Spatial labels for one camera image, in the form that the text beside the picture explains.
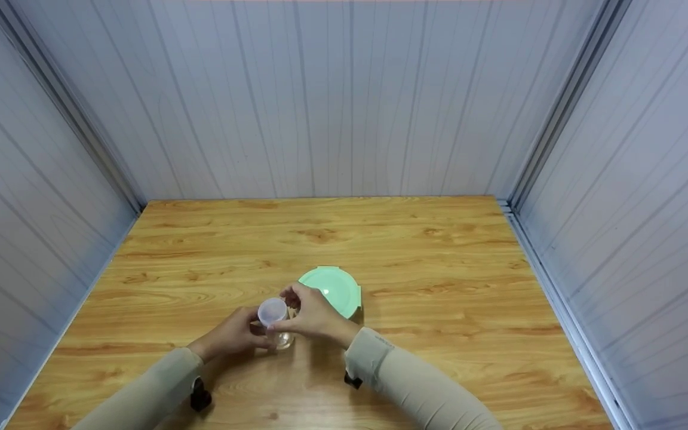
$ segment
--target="mint green container lid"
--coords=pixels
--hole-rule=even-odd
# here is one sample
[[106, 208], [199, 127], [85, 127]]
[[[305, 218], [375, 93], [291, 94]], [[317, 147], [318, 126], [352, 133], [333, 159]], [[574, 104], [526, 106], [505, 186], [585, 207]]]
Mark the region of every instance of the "mint green container lid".
[[360, 307], [360, 285], [352, 275], [339, 267], [318, 266], [302, 275], [299, 281], [309, 288], [322, 291], [328, 303], [344, 318], [351, 318]]

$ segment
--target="wrist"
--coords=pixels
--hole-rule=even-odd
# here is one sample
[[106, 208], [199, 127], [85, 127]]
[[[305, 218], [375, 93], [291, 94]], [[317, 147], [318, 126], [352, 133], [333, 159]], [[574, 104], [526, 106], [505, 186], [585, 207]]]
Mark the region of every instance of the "wrist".
[[360, 325], [346, 319], [341, 318], [336, 320], [332, 327], [328, 330], [328, 339], [333, 341], [342, 349], [349, 349], [355, 336], [360, 332]]
[[218, 346], [209, 345], [207, 341], [200, 337], [189, 343], [188, 349], [193, 351], [193, 354], [199, 356], [203, 364], [207, 364], [211, 360], [221, 355]]

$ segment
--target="white lid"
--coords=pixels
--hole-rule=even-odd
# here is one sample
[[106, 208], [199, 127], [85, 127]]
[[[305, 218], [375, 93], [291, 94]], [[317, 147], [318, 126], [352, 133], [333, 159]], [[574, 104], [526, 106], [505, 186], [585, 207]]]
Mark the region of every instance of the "white lid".
[[259, 322], [265, 327], [270, 327], [270, 324], [286, 319], [288, 308], [283, 299], [273, 297], [262, 302], [257, 313], [259, 314]]

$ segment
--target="wall panel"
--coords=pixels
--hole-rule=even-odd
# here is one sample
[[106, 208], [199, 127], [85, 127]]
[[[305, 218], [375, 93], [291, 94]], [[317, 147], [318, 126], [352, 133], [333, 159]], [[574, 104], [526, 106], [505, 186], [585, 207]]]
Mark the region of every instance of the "wall panel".
[[0, 422], [133, 219], [0, 32]]
[[20, 2], [151, 198], [508, 196], [601, 2]]
[[521, 222], [640, 428], [688, 428], [688, 2], [634, 1]]

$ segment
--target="round lid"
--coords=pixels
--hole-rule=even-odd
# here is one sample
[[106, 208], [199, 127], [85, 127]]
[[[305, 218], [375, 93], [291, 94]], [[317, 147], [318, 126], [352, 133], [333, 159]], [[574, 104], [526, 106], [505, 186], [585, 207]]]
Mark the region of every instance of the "round lid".
[[270, 327], [270, 324], [286, 319], [288, 308], [286, 302], [279, 297], [271, 297], [259, 305], [257, 314], [259, 315], [259, 322], [265, 327]]
[[319, 266], [302, 275], [299, 281], [322, 291], [328, 303], [344, 318], [355, 315], [360, 307], [360, 285], [352, 275], [336, 266]]

